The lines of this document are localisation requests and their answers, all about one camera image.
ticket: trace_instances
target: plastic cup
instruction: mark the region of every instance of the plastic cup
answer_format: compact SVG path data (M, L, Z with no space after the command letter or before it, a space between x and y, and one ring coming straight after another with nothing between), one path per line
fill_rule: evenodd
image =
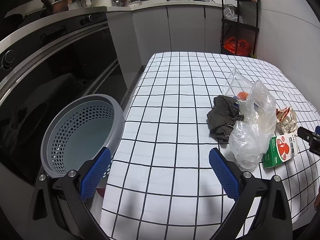
M223 87L222 94L239 100L246 100L252 86L253 84L250 80L234 69Z

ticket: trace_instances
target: red plastic bag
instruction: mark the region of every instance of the red plastic bag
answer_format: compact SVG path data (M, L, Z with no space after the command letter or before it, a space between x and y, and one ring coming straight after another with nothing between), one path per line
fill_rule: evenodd
M232 54L236 52L236 38L234 36L227 39L226 43L223 47L230 51ZM249 56L250 55L250 44L246 40L239 40L238 41L238 48L237 48L237 55L238 56Z

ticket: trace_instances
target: carton box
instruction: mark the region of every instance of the carton box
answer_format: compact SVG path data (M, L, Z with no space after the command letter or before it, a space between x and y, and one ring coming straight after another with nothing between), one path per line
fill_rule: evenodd
M294 133L272 137L269 149L263 155L263 167L277 166L298 154L297 139Z

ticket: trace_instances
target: table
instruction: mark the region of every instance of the table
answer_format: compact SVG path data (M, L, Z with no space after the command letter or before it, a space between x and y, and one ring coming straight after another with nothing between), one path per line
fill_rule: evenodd
M134 92L120 145L113 158L100 225L112 239L209 239L229 213L229 199L208 161L228 145L210 136L206 114L236 68L252 82L260 79L277 107L293 107L298 126L319 125L316 109L275 66L257 59L211 53L166 52L152 56ZM292 221L318 193L320 159L297 138L299 154L275 168L253 171L257 178L279 175ZM239 232L246 234L260 198Z

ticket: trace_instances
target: gray plastic basket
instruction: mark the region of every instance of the gray plastic basket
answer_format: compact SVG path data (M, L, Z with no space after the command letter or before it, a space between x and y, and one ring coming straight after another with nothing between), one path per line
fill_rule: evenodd
M124 131L124 114L115 99L85 96L57 114L41 144L41 162L52 178L63 177L93 159L102 147L113 157Z

